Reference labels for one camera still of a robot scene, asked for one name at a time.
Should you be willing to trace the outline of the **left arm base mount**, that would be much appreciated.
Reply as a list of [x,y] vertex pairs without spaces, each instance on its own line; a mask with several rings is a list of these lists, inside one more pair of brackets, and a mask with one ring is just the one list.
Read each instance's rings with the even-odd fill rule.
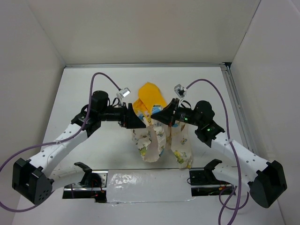
[[63,199],[93,199],[96,203],[106,203],[108,170],[92,170],[82,162],[74,164],[83,176],[64,187]]

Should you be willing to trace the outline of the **yellow and cream baby jacket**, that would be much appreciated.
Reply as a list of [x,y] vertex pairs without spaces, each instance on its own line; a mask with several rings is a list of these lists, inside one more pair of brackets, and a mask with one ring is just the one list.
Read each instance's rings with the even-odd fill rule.
[[138,90],[133,110],[146,128],[132,129],[132,141],[145,162],[157,162],[165,152],[171,151],[180,169],[190,169],[193,155],[188,124],[177,121],[169,127],[151,118],[166,106],[167,103],[155,84],[147,82]]

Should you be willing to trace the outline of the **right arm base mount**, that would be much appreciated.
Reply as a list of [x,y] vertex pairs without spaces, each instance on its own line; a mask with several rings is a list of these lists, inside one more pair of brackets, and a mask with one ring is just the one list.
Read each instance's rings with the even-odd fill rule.
[[214,196],[229,195],[233,187],[228,182],[217,179],[212,173],[215,167],[222,161],[214,159],[209,162],[204,168],[196,168],[189,170],[189,178],[187,183],[191,186],[191,195],[196,196]]

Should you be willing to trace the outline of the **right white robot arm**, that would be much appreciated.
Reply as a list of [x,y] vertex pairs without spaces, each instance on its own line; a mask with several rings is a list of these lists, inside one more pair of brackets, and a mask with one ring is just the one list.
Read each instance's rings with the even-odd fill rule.
[[252,153],[243,145],[229,138],[225,130],[214,120],[215,113],[209,102],[201,100],[194,109],[179,106],[172,99],[163,110],[151,118],[172,126],[180,121],[197,126],[197,138],[208,147],[220,152],[237,164],[236,168],[219,159],[209,162],[205,169],[205,180],[214,184],[222,180],[241,187],[261,207],[269,208],[287,189],[283,166],[276,160],[270,162]]

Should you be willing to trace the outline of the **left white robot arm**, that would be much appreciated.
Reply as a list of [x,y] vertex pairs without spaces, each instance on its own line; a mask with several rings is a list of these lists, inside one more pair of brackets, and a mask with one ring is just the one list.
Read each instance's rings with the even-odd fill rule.
[[103,121],[116,121],[126,129],[145,128],[131,103],[120,107],[108,104],[105,91],[95,91],[90,105],[82,108],[66,130],[38,154],[24,160],[18,159],[13,165],[12,187],[34,205],[40,205],[50,194],[70,183],[87,187],[92,183],[92,169],[82,162],[56,170],[56,166],[79,144],[86,141]]

